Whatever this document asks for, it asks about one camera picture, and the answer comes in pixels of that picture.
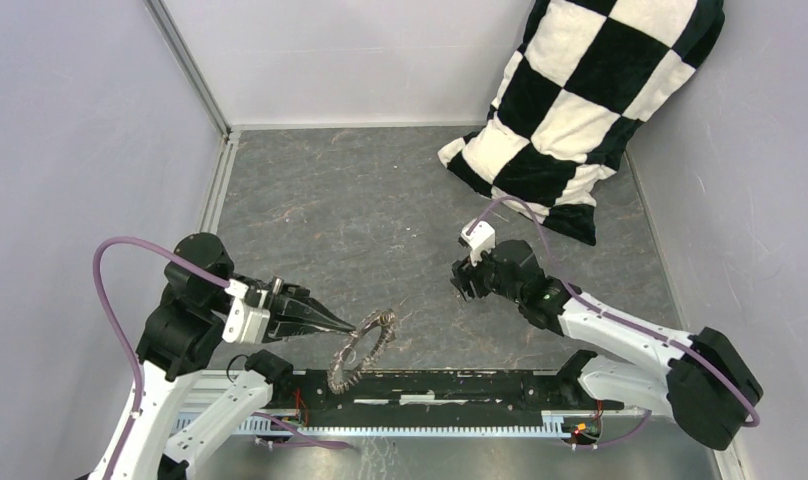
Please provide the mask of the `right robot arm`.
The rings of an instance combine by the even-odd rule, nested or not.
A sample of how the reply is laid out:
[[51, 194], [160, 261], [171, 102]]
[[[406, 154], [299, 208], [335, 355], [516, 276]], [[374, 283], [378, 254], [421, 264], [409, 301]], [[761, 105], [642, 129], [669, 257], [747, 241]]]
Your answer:
[[500, 296], [532, 326], [599, 348], [557, 382], [560, 400], [571, 408], [593, 399], [639, 407], [718, 451], [741, 428], [759, 423], [764, 389], [726, 335], [710, 327], [691, 334], [612, 309], [546, 274], [524, 240], [455, 261], [450, 281], [463, 297]]

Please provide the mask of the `metal disc with key rings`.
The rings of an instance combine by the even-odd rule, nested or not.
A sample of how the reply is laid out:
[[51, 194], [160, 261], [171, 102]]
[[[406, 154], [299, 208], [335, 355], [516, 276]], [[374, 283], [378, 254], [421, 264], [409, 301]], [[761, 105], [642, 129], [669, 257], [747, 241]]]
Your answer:
[[333, 394], [343, 394], [356, 386], [377, 363], [395, 338], [397, 316], [392, 309], [376, 310], [350, 333], [333, 354], [327, 370], [327, 386]]

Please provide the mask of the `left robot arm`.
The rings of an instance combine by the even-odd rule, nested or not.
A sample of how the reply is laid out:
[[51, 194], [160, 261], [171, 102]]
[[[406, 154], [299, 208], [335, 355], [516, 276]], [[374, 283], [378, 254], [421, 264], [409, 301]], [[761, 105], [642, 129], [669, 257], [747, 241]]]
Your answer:
[[[103, 255], [118, 244], [142, 247], [168, 261], [167, 285], [136, 346], [123, 332], [102, 278]], [[213, 233], [190, 234], [173, 250], [135, 237], [112, 237], [93, 255], [93, 280], [132, 368], [133, 383], [111, 440], [87, 475], [90, 479], [191, 479], [247, 418], [292, 399], [292, 365], [260, 350], [218, 399], [173, 435], [186, 398], [221, 343], [265, 344], [355, 330], [304, 287], [278, 277], [263, 282], [236, 273]]]

